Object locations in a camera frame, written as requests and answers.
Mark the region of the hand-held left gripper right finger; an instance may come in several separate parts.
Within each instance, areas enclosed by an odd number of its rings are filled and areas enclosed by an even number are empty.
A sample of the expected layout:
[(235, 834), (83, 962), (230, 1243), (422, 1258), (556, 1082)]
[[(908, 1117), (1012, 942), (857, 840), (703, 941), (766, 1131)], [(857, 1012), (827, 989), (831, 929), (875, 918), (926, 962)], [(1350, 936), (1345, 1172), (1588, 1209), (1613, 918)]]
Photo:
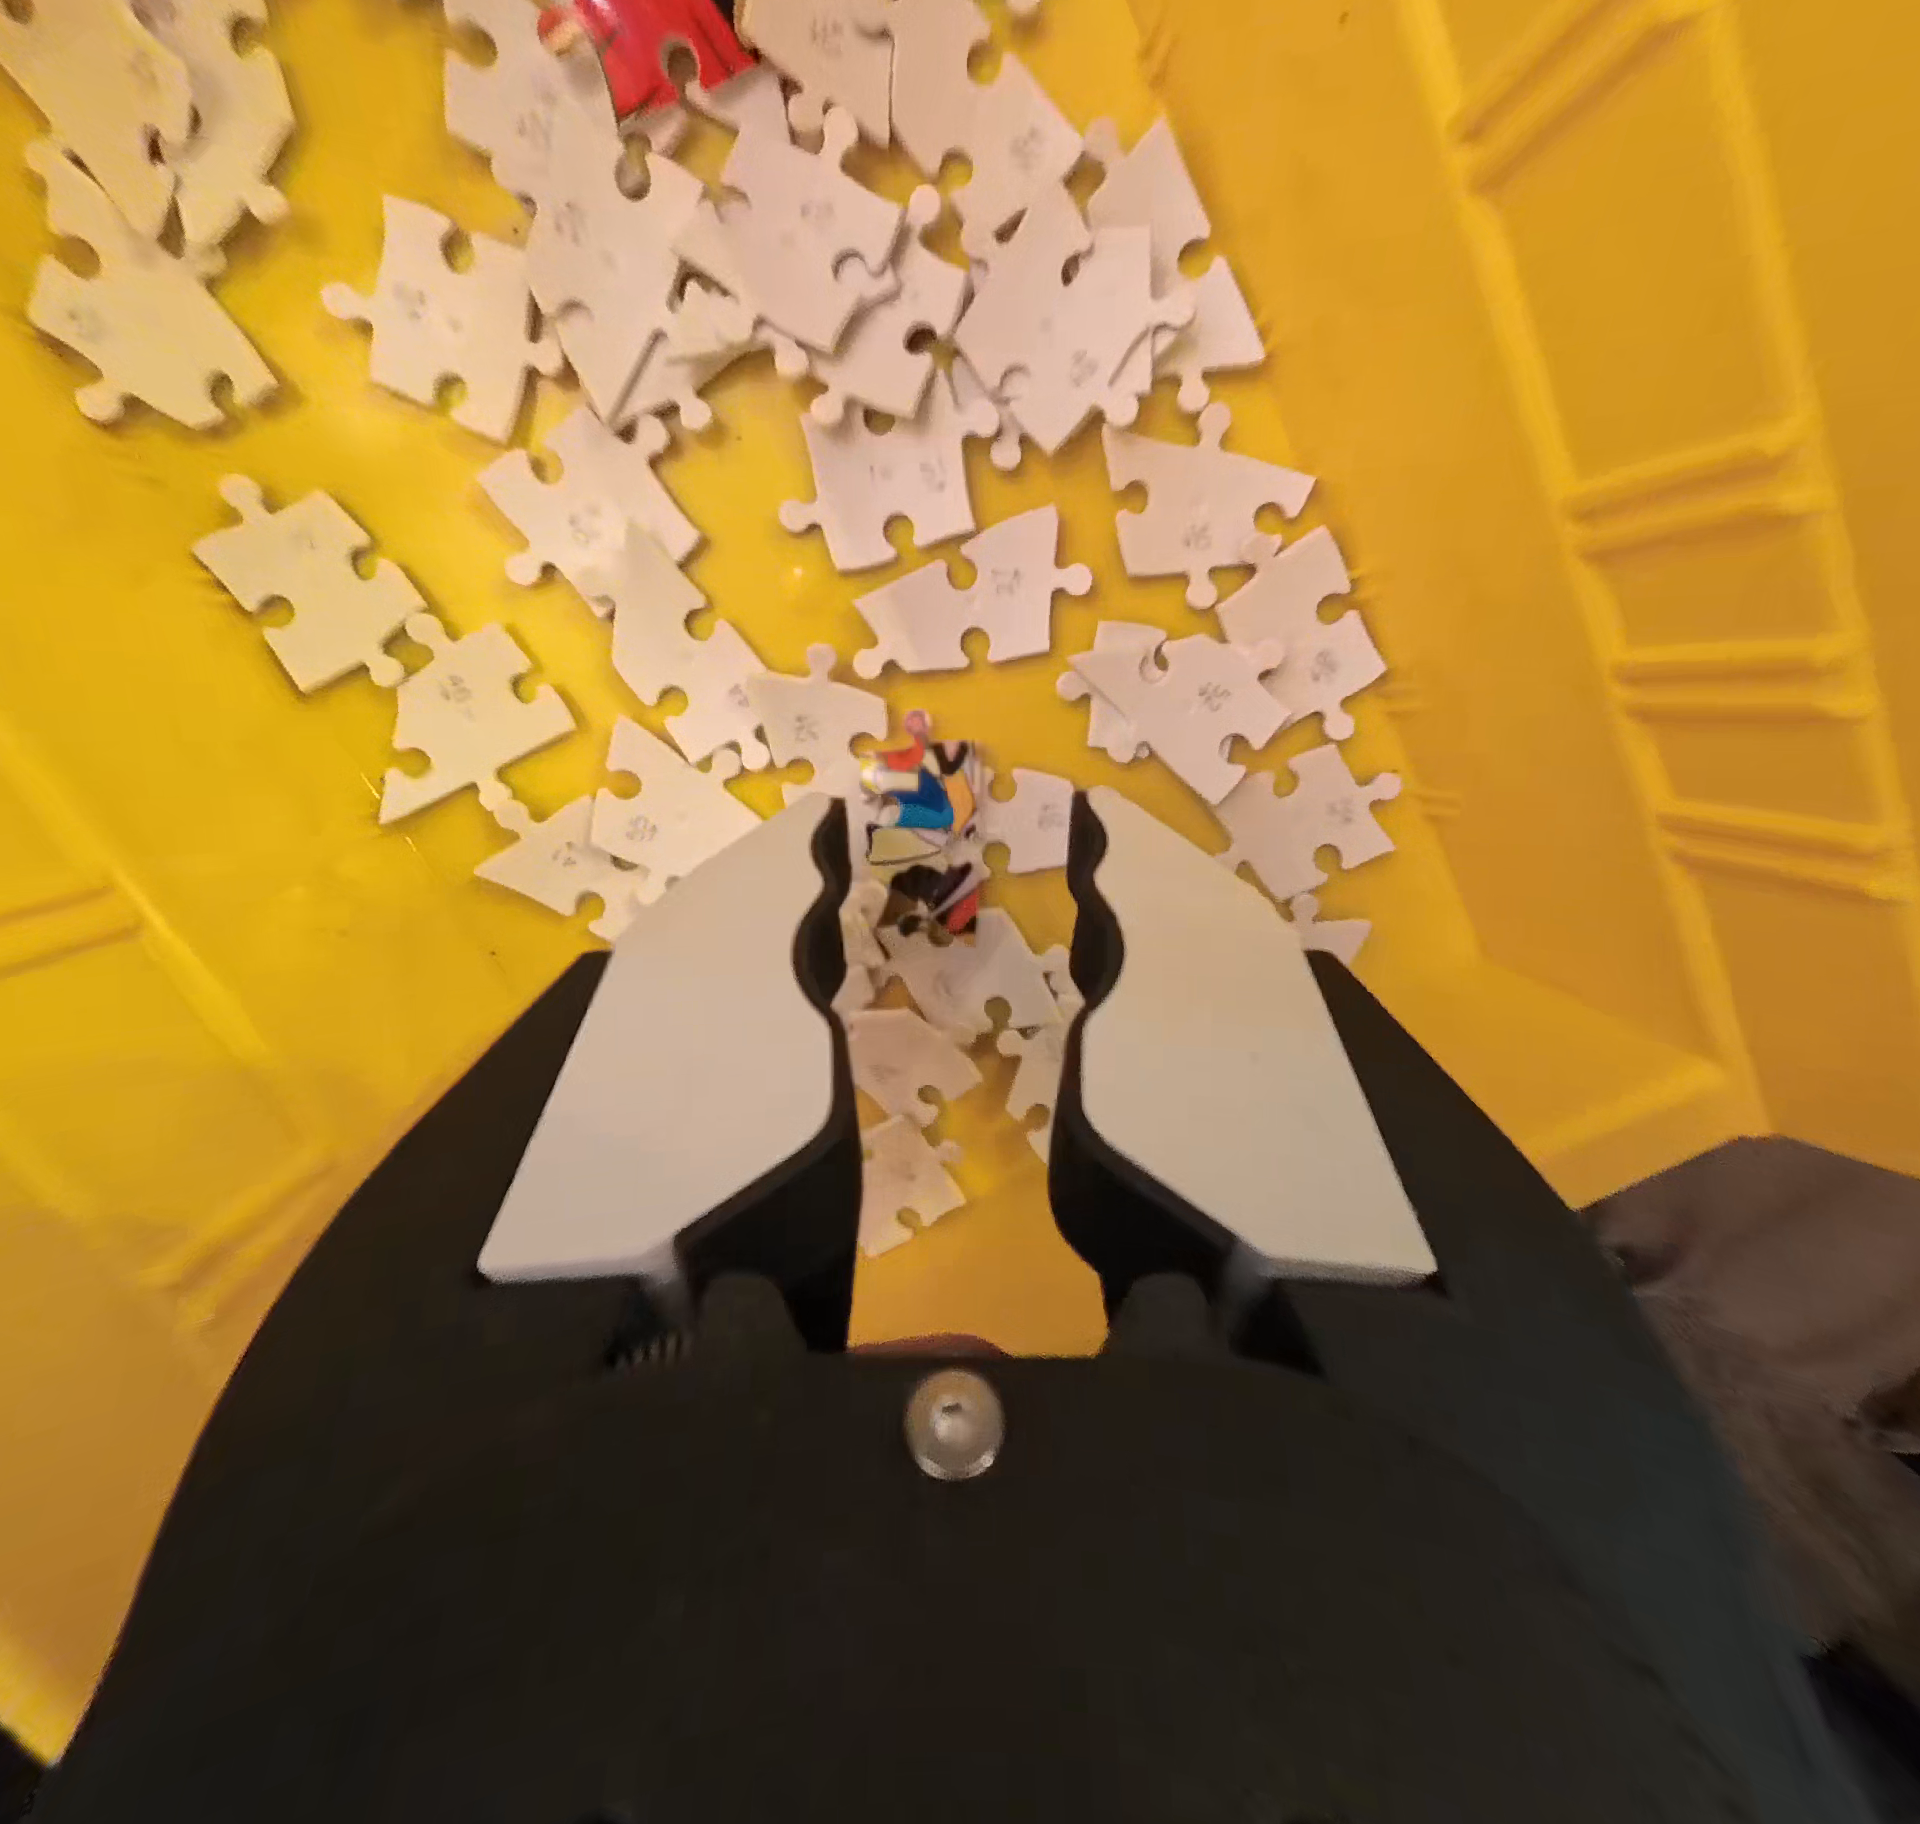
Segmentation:
[(1285, 918), (1109, 787), (1071, 805), (1076, 902), (1047, 1205), (1112, 1329), (1198, 1288), (1240, 1356), (1308, 1356), (1289, 1288), (1424, 1281), (1436, 1258)]

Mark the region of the colourful cartoon puzzle piece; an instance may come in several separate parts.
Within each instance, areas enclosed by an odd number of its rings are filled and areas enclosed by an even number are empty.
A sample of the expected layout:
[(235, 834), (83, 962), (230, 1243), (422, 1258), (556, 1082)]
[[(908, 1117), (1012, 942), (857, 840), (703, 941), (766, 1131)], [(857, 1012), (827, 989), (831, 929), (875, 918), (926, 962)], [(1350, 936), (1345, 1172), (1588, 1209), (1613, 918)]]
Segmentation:
[(988, 881), (980, 834), (988, 774), (969, 739), (945, 739), (923, 706), (860, 765), (857, 827), (882, 923), (950, 945), (973, 936)]

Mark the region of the pile of white puzzle pieces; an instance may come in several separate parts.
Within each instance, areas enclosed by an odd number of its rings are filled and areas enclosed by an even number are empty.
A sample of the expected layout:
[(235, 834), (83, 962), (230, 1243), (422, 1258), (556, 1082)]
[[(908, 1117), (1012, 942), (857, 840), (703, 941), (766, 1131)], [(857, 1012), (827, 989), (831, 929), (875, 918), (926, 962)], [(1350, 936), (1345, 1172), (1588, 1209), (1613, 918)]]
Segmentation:
[(735, 779), (804, 766), (878, 837), (875, 682), (1049, 651), (1052, 509), (984, 528), (965, 444), (1019, 467), (1001, 403), (1037, 374), (932, 354), (984, 326), (926, 246), (941, 205), (853, 232), (854, 118), (751, 70), (697, 92), (735, 132), (711, 180), (639, 160), (558, 13), (441, 0), (443, 118), (425, 61), (380, 59), (303, 0), (327, 107), (297, 110), (268, 0), (5, 0), (5, 72), (43, 134), (31, 334), (89, 374), (101, 429), (5, 398), (5, 685), (83, 706), (107, 823), (162, 837), (209, 942), (138, 894), (103, 969), (5, 969), (5, 1201), (181, 1288), (279, 1235), (344, 1161), (321, 1076), (293, 1076), (224, 971), (360, 1073), (420, 1090), (399, 1040), (463, 1041), (500, 1001), (381, 892), (396, 831), (472, 799), (478, 876), (594, 932), (747, 825)]

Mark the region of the yellow plastic bin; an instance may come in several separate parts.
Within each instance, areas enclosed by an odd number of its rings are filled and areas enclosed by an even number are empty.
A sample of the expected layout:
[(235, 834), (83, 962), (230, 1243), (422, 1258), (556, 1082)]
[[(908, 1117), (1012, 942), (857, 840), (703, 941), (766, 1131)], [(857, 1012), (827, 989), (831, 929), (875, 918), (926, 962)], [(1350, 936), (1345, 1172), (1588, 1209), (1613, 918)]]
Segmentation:
[[(446, 130), (441, 0), (264, 0), (284, 217), (207, 284), (273, 392), (194, 429), (28, 320), (60, 130), (5, 72), (5, 1733), (72, 1735), (164, 1502), (376, 1161), (578, 953), (481, 874), (590, 823), (607, 621), (481, 489), (563, 513), (571, 373), (509, 437), (324, 309), (383, 200), (446, 265), (532, 211)], [(1915, 1172), (1915, 0), (1041, 0), (1076, 134), (1171, 130), (1261, 361), (1225, 442), (1316, 478), (1383, 672), (1320, 853), (1359, 971), (1575, 1205), (1742, 1133)]]

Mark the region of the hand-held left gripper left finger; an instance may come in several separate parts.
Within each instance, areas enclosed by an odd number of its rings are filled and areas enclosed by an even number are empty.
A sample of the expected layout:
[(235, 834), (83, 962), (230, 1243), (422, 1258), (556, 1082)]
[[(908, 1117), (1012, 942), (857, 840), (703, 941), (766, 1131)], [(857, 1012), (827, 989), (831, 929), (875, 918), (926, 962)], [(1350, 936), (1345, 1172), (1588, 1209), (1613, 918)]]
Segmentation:
[(603, 953), (493, 1225), (488, 1283), (639, 1283), (687, 1322), (726, 1278), (849, 1344), (861, 1141), (840, 799), (804, 794), (643, 909)]

